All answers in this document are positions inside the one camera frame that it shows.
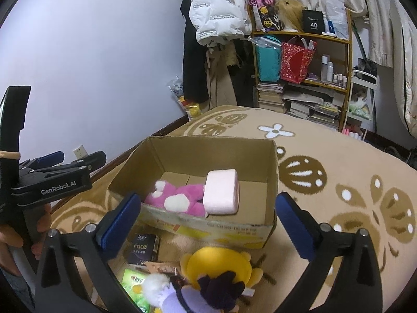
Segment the person's left hand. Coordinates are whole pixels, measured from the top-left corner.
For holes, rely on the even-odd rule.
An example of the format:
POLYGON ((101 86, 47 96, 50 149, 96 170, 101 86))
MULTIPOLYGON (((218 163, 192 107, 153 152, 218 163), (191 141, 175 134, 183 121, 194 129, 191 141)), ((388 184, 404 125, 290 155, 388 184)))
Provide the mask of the person's left hand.
MULTIPOLYGON (((44 215, 38 220, 36 225, 37 231, 42 235, 46 234, 52 224, 51 205, 49 203, 44 205, 44 210, 44 215)), ((1 268, 12 275, 21 276, 21 272, 9 250, 10 246, 18 249, 22 248, 23 238, 11 226, 1 224, 1 268)))

